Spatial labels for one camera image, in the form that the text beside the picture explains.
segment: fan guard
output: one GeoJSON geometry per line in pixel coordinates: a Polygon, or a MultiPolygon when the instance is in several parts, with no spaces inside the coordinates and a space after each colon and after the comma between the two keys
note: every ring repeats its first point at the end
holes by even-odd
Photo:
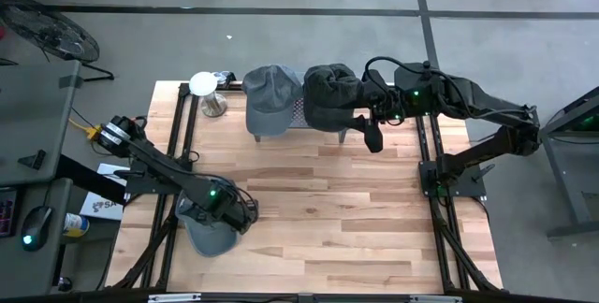
{"type": "Polygon", "coordinates": [[[97,42],[66,16],[34,0],[3,0],[0,4],[0,19],[43,51],[85,64],[100,57],[97,42]]]}

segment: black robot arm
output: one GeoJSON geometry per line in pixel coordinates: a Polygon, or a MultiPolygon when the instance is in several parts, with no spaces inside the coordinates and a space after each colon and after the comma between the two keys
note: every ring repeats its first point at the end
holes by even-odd
{"type": "Polygon", "coordinates": [[[160,184],[172,187],[156,188],[166,193],[185,195],[195,204],[197,220],[202,222],[223,221],[232,228],[245,233],[257,220],[257,202],[244,200],[232,181],[219,176],[185,171],[173,159],[148,140],[143,127],[126,117],[114,116],[100,133],[97,142],[117,157],[133,157],[142,162],[145,171],[160,184]]]}
{"type": "Polygon", "coordinates": [[[376,70],[369,68],[372,62],[370,60],[366,65],[358,99],[336,106],[370,110],[370,119],[360,116],[344,124],[364,133],[364,141],[371,152],[383,150],[379,124],[400,125],[407,118],[441,113],[450,118],[480,119],[500,125],[486,141],[457,154],[437,157],[436,179],[443,185],[454,183],[470,166],[506,153],[528,155],[539,148],[535,107],[519,106],[486,94],[471,80],[449,76],[428,62],[395,62],[400,67],[395,71],[395,85],[389,86],[376,70]]]}

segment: can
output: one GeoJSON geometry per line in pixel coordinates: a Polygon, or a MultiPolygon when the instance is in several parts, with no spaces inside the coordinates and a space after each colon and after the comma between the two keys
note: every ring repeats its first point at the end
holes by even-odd
{"type": "Polygon", "coordinates": [[[67,213],[63,235],[70,238],[80,238],[90,229],[90,221],[86,217],[67,213]]]}

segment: computer mouse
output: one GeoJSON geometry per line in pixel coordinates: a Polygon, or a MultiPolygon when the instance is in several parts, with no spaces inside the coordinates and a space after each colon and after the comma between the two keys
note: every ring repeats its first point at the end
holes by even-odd
{"type": "Polygon", "coordinates": [[[39,250],[46,243],[52,208],[38,206],[31,209],[21,227],[22,248],[28,252],[39,250]]]}

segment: white ball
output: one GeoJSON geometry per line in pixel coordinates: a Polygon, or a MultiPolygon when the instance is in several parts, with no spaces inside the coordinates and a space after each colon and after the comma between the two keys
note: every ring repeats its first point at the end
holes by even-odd
{"type": "Polygon", "coordinates": [[[189,91],[197,96],[206,96],[216,90],[218,78],[210,72],[199,72],[189,80],[189,91]]]}

